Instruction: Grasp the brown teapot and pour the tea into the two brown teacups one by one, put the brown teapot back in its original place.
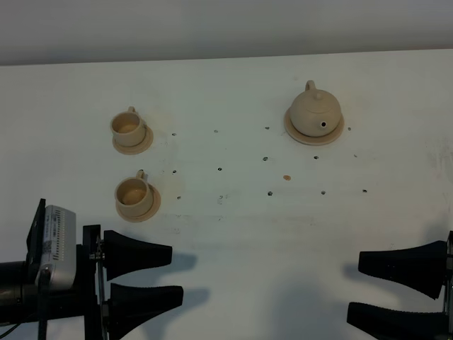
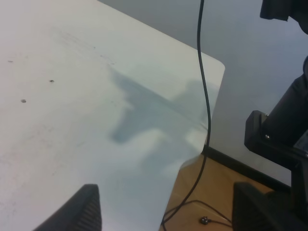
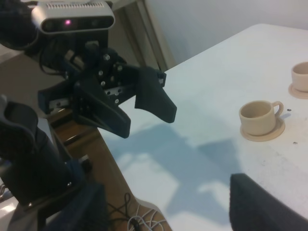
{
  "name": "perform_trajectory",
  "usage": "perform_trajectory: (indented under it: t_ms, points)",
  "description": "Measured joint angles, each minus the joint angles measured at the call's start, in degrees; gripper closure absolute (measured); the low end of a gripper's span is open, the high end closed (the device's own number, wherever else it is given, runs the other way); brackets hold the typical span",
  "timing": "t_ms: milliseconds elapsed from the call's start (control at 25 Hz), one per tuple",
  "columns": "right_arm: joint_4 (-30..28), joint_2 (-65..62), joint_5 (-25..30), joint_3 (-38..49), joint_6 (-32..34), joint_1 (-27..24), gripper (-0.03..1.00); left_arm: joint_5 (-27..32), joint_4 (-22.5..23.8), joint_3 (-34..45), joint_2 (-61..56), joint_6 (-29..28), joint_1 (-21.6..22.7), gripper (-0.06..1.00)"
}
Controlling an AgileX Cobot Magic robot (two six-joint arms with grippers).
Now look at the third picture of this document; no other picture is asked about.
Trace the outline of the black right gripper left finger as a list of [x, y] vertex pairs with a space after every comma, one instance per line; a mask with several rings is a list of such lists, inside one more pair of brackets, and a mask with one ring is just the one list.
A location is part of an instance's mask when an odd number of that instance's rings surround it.
[[0, 197], [18, 202], [8, 231], [103, 231], [103, 185], [88, 159], [57, 150], [29, 106], [0, 97]]

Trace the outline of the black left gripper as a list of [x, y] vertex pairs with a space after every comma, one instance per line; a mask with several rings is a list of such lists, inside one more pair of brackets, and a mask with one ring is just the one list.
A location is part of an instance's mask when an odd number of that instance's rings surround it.
[[47, 114], [70, 109], [77, 123], [127, 138], [131, 120], [119, 106], [135, 98], [136, 109], [167, 123], [175, 121], [177, 107], [164, 91], [166, 73], [130, 65], [113, 49], [52, 39], [42, 48], [38, 64], [63, 78], [38, 92], [39, 108]]

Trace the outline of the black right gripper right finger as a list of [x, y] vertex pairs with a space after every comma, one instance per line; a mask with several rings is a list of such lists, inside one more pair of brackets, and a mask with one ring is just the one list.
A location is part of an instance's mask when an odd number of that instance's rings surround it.
[[306, 231], [308, 220], [246, 174], [230, 178], [229, 219], [234, 231]]

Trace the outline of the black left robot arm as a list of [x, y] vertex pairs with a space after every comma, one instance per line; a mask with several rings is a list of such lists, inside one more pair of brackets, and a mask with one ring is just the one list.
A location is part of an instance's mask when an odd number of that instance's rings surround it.
[[103, 0], [3, 0], [0, 43], [37, 60], [45, 74], [63, 78], [38, 92], [46, 114], [70, 109], [77, 123], [127, 138], [131, 120], [120, 104], [135, 98], [135, 108], [173, 123], [177, 107], [164, 91], [166, 74], [129, 65], [108, 47], [115, 22], [112, 3]]

